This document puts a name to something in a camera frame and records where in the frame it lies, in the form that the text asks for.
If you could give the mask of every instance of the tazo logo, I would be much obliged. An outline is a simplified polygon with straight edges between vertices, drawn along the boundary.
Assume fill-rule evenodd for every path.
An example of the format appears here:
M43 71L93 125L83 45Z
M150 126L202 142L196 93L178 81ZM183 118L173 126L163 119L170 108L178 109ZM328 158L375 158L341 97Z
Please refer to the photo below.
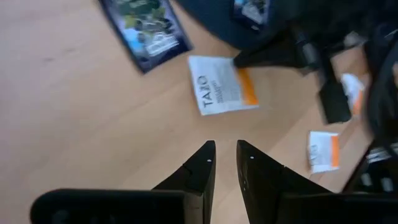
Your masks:
M210 97L210 85L208 84L206 76L199 76L197 83L199 84L199 91L203 100L203 106L206 108L208 105L212 105L213 101Z

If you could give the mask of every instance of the wood grain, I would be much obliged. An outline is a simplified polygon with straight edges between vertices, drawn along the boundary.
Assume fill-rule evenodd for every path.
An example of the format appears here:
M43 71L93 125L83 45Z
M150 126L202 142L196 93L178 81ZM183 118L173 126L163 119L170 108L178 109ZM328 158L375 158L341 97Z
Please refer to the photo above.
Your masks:
M314 74L254 68L258 110L200 116L189 55L238 51L174 9L195 49L142 76L94 0L0 1L0 219L28 223L57 188L151 189L207 139L216 140L213 223L248 223L236 173L245 139L310 177L310 130L342 133L341 170L311 179L339 190L368 143L361 122L324 126ZM366 73L359 49L338 73Z

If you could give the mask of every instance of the black plastic object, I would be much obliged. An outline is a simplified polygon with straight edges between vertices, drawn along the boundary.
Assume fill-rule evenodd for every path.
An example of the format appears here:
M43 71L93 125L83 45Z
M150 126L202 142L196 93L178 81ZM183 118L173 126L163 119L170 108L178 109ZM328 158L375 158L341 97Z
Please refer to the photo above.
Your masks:
M393 66L398 62L398 3L392 7L395 20L385 21L385 16L365 44L364 51L371 76L371 84L366 101L366 119L369 130L398 161L398 154L390 145L398 138L398 96Z
M398 143L391 146L398 151ZM398 196L398 163L390 152L373 141L347 181L344 193L366 192Z
M265 64L268 62L286 66L280 64L280 60L284 61L280 56L285 55L288 56L288 66L302 67L307 64L297 61L295 54L299 52L295 45L302 45L303 40L315 44L316 48L328 56L358 45L359 39L352 39L350 43L344 43L344 40L352 31L359 34L367 31L365 19L370 1L373 0L273 1L267 29L261 33L259 42L244 49L237 60L250 57L252 62L243 62L243 66L254 66L253 61L257 64L263 61Z
M209 224L215 166L215 142L207 141L152 190L54 190L34 202L30 220L33 224Z
M327 189L283 166L246 141L236 146L238 177L250 224L276 223L286 193L330 193Z
M237 163L250 224L398 222L398 197L333 194L246 141L238 141Z
M237 49L253 46L260 35L232 17L233 0L176 0L209 32Z
M336 79L329 55L331 52L317 47L306 33L296 25L275 34L264 44L242 51L235 59L238 68L253 66L284 66L301 71L318 71L320 102L326 124L351 119L348 98L343 85Z

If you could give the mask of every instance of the black plastic part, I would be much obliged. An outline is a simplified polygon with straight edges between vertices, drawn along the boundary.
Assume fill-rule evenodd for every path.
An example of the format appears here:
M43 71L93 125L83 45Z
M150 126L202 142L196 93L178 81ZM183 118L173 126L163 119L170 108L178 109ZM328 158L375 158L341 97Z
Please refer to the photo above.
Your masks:
M367 155L371 151L372 148L376 147L376 142L372 141L369 145L368 149L366 150L365 154L359 161L358 165L355 167L355 170L351 174L351 177L348 179L346 185L343 187L341 192L343 193L353 193L355 191L362 191L358 189L358 183L361 181L361 176L366 172L369 167Z
M277 224L397 223L398 199L380 194L285 195Z
M203 223L210 223L216 178L216 144L207 141L183 166L154 190L182 190L203 202Z
M215 165L215 142L207 141L153 190L54 190L33 203L30 220L33 224L209 224Z
M338 82L326 82L319 91L326 123L342 123L351 119L348 98L343 85Z
M385 26L380 23L364 46L371 75L366 120L375 140L398 161L398 154L390 147L398 137L398 89L392 70L398 61L398 24L383 32Z
M305 32L292 24L288 29L264 39L263 44L242 51L234 58L234 65L238 68L283 66L318 71L319 96L326 124L342 123L351 119L351 111L343 85L336 79L329 54L311 43Z
M232 17L232 0L176 0L190 16L217 38L237 49L255 44L260 36Z
M330 193L246 141L238 141L236 161L239 184L250 224L275 223L283 194Z
M242 140L237 163L250 224L398 222L391 194L333 194Z

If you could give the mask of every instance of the torn paper wrapper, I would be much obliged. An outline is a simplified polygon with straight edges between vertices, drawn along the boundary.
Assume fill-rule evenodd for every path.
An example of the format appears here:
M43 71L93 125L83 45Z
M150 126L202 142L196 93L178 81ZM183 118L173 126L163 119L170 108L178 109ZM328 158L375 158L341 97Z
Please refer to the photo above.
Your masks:
M340 145L337 133L310 131L308 155L312 173L337 170L339 168Z
M233 59L190 56L192 85L202 115L247 110L259 106L246 69L236 69Z
M341 76L341 83L343 84L344 92L348 97L349 108L353 116L359 115L362 110L362 102L364 97L364 85L357 76L344 73Z

